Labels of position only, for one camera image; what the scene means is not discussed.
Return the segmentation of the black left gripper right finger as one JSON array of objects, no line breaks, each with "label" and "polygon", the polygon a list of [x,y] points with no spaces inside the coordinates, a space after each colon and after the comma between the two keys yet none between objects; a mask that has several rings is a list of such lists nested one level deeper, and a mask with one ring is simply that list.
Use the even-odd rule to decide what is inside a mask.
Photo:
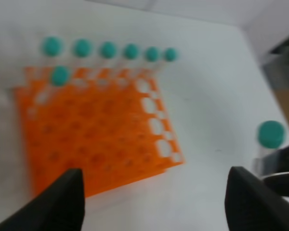
[{"label": "black left gripper right finger", "polygon": [[224,207],[231,231],[289,231],[289,173],[260,180],[231,167]]}]

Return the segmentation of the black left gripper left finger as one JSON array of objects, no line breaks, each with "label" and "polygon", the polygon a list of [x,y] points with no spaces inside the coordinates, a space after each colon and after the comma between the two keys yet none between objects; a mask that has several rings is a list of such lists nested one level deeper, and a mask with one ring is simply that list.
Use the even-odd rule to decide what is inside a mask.
[{"label": "black left gripper left finger", "polygon": [[0,223],[0,231],[80,231],[85,216],[83,173],[71,168]]}]

